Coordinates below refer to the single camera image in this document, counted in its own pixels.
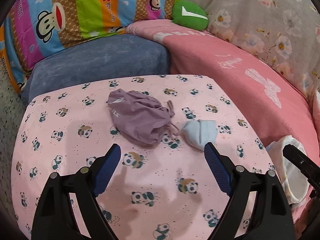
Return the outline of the light blue small sock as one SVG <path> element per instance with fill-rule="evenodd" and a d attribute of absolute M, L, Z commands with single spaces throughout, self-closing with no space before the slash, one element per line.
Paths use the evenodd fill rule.
<path fill-rule="evenodd" d="M 207 143 L 216 143 L 217 124 L 215 120 L 190 120 L 183 126 L 182 134 L 190 146 L 204 150 Z"/>

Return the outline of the purple drawstring pouch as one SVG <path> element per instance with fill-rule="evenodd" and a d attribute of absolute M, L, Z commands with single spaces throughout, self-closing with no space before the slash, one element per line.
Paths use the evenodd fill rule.
<path fill-rule="evenodd" d="M 108 96 L 108 110 L 114 126 L 128 141 L 146 147 L 158 145 L 165 133 L 178 136 L 172 101 L 163 106 L 156 98 L 141 92 L 122 89 Z"/>

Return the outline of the white-lined trash bin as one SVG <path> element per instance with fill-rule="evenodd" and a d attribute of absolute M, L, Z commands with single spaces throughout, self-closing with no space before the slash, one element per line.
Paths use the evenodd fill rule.
<path fill-rule="evenodd" d="M 287 145 L 295 146 L 306 155 L 302 143 L 292 135 L 286 135 L 278 141 L 271 142 L 266 150 L 277 172 L 288 203 L 300 205 L 305 202 L 310 184 L 300 170 L 284 158 L 283 149 Z"/>

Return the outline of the pink bed blanket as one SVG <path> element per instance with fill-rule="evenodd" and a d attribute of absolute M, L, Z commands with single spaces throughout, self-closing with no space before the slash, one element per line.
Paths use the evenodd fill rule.
<path fill-rule="evenodd" d="M 126 33 L 165 46 L 172 74 L 211 77 L 240 109 L 264 145 L 291 135 L 319 163 L 319 142 L 312 110 L 302 94 L 251 54 L 207 32 L 169 20 L 139 21 Z"/>

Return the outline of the pink panda print cloth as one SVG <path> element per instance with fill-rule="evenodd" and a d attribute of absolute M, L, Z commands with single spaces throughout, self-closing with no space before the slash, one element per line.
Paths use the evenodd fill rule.
<path fill-rule="evenodd" d="M 200 75 L 125 77 L 68 87 L 27 106 L 14 148 L 11 188 L 17 223 L 31 237 L 42 189 L 53 172 L 91 166 L 113 144 L 119 164 L 97 202 L 119 239 L 205 239 L 228 202 L 201 150 L 165 132 L 155 147 L 129 142 L 114 126 L 108 96 L 122 89 L 171 101 L 173 124 L 203 121 L 222 155 L 249 172 L 274 168 L 253 128 L 211 78 Z"/>

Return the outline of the grey floral sheet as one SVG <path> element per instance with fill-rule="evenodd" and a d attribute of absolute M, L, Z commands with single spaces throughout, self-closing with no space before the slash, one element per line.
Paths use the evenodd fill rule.
<path fill-rule="evenodd" d="M 252 54 L 309 101 L 319 90 L 319 12 L 310 0 L 188 0 L 207 31 Z"/>

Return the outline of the blue velvet cushion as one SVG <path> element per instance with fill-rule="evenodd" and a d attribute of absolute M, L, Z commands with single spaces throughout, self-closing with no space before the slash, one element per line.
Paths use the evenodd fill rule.
<path fill-rule="evenodd" d="M 38 95 L 100 80 L 169 74 L 171 55 L 163 45 L 123 34 L 88 41 L 37 64 L 21 95 L 24 105 Z"/>

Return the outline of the green checkmark cushion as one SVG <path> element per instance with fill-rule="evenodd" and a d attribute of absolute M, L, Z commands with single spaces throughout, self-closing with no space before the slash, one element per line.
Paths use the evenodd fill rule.
<path fill-rule="evenodd" d="M 208 22 L 206 12 L 193 2 L 180 0 L 173 6 L 172 23 L 174 24 L 203 31 L 207 28 Z"/>

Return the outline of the colourful monkey print quilt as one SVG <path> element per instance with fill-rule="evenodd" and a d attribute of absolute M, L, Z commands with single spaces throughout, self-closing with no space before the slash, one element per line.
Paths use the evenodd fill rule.
<path fill-rule="evenodd" d="M 1 25 L 1 65 L 22 92 L 35 64 L 66 48 L 170 19 L 176 0 L 16 0 Z"/>

